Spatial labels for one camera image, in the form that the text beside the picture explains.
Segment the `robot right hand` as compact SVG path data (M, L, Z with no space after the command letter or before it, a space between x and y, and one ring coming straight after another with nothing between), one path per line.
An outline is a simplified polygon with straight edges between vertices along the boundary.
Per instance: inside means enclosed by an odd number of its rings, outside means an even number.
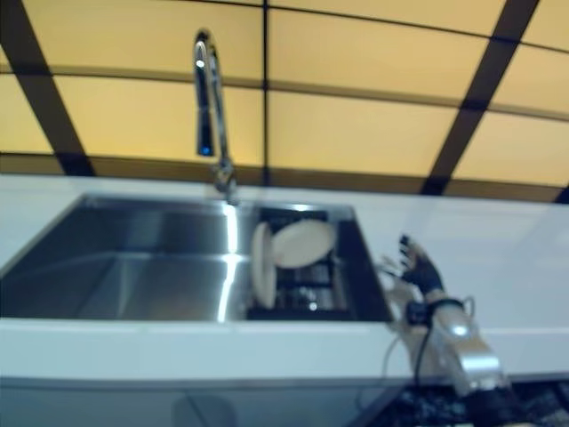
M444 292L443 280L426 250L407 234L401 235L398 244L402 256L400 266L384 256L378 265L379 271L417 286L423 295Z

